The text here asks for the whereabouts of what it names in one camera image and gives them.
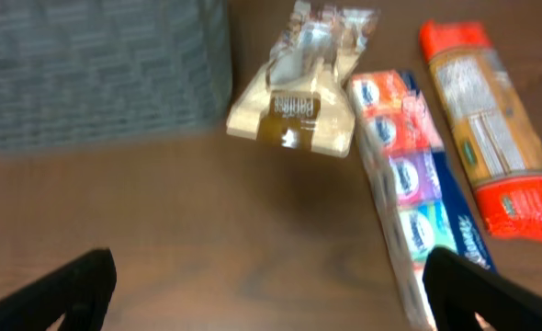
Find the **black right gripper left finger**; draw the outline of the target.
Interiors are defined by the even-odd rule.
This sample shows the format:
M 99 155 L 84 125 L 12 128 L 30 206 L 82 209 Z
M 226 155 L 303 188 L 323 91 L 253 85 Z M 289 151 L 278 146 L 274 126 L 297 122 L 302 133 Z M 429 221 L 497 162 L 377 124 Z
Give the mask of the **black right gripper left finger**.
M 102 328 L 117 271 L 108 248 L 93 249 L 0 300 L 0 331 Z

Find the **orange spaghetti packet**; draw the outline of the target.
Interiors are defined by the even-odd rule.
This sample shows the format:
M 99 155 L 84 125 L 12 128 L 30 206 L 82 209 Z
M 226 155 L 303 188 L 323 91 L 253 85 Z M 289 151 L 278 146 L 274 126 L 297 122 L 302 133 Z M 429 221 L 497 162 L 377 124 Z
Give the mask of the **orange spaghetti packet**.
M 425 22 L 419 34 L 487 231 L 542 242 L 542 142 L 479 22 Z

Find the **dried mushroom pouch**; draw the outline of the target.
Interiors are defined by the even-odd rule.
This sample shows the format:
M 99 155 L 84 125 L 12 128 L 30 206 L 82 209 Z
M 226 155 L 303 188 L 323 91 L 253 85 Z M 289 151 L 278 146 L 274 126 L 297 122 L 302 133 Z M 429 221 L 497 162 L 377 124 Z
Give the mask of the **dried mushroom pouch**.
M 231 107 L 232 136 L 335 157 L 356 125 L 345 85 L 378 23 L 374 8 L 298 1 L 286 28 Z

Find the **Kleenex tissue multipack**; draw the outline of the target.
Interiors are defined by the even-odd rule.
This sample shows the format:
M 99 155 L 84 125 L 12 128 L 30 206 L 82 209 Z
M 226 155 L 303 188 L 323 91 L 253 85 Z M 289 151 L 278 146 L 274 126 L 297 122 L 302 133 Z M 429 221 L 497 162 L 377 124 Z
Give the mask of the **Kleenex tissue multipack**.
M 412 327 L 435 329 L 425 261 L 444 247 L 494 270 L 421 89 L 409 71 L 355 74 L 356 140 Z

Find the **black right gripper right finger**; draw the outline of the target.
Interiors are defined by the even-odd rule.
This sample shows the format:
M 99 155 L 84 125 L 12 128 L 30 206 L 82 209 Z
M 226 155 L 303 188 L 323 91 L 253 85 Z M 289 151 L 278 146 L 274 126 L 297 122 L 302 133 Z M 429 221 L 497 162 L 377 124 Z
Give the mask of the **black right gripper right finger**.
M 497 330 L 542 331 L 542 297 L 437 247 L 423 283 L 439 331 L 481 331 L 480 315 Z

